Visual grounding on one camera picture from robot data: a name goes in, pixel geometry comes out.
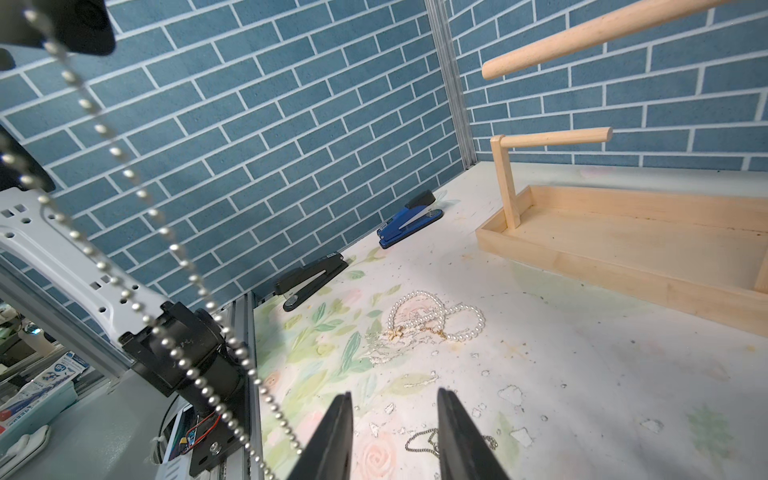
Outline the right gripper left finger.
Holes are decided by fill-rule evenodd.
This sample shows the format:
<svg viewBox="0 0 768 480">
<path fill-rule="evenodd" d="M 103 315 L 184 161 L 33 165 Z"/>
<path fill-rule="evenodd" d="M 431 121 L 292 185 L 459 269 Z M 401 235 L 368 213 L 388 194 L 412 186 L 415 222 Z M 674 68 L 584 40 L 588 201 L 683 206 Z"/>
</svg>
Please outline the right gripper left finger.
<svg viewBox="0 0 768 480">
<path fill-rule="evenodd" d="M 349 480 L 353 438 L 352 397 L 345 392 L 333 399 L 288 480 Z"/>
</svg>

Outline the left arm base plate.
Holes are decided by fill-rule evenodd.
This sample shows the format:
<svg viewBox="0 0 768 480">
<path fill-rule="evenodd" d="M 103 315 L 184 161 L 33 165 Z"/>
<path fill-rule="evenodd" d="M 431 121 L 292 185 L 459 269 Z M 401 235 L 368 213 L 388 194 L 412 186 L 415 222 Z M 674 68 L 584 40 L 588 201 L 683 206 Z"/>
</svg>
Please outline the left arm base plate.
<svg viewBox="0 0 768 480">
<path fill-rule="evenodd" d="M 228 420 L 215 411 L 204 413 L 191 405 L 181 412 L 176 433 L 173 452 L 189 461 L 190 477 L 209 472 L 243 447 L 239 437 L 228 427 Z"/>
</svg>

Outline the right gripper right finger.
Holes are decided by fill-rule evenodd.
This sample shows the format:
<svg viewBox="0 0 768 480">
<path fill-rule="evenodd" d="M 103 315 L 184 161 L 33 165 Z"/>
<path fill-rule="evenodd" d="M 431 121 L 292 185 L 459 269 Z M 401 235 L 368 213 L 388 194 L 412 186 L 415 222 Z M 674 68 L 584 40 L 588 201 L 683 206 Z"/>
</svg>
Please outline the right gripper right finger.
<svg viewBox="0 0 768 480">
<path fill-rule="evenodd" d="M 509 479 L 455 392 L 440 388 L 437 409 L 442 479 Z"/>
</svg>

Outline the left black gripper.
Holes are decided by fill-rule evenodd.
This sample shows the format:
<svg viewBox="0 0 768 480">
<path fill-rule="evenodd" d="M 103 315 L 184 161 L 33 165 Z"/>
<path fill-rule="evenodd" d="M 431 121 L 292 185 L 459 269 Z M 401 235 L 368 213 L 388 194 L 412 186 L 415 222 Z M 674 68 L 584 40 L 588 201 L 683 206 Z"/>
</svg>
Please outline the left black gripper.
<svg viewBox="0 0 768 480">
<path fill-rule="evenodd" d="M 1 44 L 36 48 L 46 51 L 64 66 L 65 83 L 82 95 L 81 106 L 91 115 L 99 113 L 85 82 L 71 70 L 70 53 L 108 56 L 116 48 L 116 40 L 102 1 L 3 1 L 1 3 Z M 1 130 L 1 189 L 27 186 L 22 174 L 13 169 L 19 163 L 38 179 L 36 185 L 45 192 L 55 189 L 43 167 L 6 130 Z"/>
</svg>

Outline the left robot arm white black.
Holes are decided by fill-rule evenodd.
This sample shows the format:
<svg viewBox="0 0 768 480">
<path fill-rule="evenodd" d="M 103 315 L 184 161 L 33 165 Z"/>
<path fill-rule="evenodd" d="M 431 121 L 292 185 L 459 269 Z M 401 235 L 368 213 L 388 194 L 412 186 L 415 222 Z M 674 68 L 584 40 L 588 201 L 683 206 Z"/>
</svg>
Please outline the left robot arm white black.
<svg viewBox="0 0 768 480">
<path fill-rule="evenodd" d="M 69 67 L 67 55 L 107 55 L 114 50 L 103 4 L 12 1 L 1 10 L 1 40 L 45 49 L 64 66 L 65 80 L 78 90 L 81 107 L 99 117 L 97 104 Z M 50 176 L 7 130 L 1 132 L 1 152 L 1 175 L 13 183 L 1 193 L 8 208 L 1 217 L 3 249 L 84 308 L 113 349 L 121 349 L 132 368 L 159 392 L 179 392 L 227 421 L 245 409 L 250 384 L 247 350 L 227 326 L 195 266 L 183 258 L 181 246 L 171 242 L 169 248 L 205 302 L 197 311 L 136 283 L 74 228 L 51 197 L 55 186 Z"/>
</svg>

